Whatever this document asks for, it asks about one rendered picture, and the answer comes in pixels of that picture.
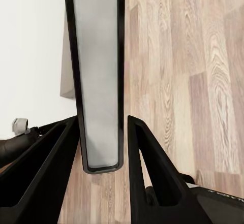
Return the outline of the hardback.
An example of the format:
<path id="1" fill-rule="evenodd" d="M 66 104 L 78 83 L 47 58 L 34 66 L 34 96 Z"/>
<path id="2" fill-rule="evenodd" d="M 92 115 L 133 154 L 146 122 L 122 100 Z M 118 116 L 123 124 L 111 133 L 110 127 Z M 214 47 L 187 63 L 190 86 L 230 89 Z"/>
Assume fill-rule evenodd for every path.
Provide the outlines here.
<path id="1" fill-rule="evenodd" d="M 125 0 L 65 0 L 83 171 L 124 164 Z"/>

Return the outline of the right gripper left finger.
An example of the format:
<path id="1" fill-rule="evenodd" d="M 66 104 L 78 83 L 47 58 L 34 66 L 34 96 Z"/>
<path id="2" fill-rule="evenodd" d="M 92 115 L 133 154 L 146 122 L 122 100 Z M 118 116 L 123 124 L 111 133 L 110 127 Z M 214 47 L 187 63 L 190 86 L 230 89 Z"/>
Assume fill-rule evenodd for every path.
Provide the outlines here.
<path id="1" fill-rule="evenodd" d="M 0 173 L 0 224 L 57 224 L 79 140 L 75 115 Z"/>

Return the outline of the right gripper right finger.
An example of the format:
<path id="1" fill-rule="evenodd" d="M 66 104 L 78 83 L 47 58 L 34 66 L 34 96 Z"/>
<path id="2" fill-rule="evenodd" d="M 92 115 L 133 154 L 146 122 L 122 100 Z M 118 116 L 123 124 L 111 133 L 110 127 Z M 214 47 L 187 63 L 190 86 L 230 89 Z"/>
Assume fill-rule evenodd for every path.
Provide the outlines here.
<path id="1" fill-rule="evenodd" d="M 147 124 L 128 116 L 131 224 L 213 224 Z M 141 150 L 159 207 L 147 203 Z"/>

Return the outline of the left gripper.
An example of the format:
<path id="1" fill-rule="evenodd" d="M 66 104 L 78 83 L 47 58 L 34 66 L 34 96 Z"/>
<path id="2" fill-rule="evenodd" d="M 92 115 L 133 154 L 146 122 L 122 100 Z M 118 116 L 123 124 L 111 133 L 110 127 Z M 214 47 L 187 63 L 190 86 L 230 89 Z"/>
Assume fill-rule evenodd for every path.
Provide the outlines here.
<path id="1" fill-rule="evenodd" d="M 30 128 L 29 134 L 23 133 L 18 137 L 16 136 L 12 139 L 7 139 L 6 142 L 4 142 L 4 148 L 8 157 L 14 162 L 57 123 L 59 123 L 59 121 L 40 127 L 35 126 Z"/>

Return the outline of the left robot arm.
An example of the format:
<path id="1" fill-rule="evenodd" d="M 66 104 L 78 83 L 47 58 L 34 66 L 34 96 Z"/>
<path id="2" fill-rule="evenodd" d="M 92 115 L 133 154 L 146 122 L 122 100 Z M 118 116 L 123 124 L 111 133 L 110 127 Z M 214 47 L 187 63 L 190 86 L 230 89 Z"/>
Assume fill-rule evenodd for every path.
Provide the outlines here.
<path id="1" fill-rule="evenodd" d="M 57 123 L 59 121 L 29 129 L 27 118 L 16 118 L 12 122 L 12 132 L 15 137 L 0 143 L 0 169 L 18 159 Z"/>

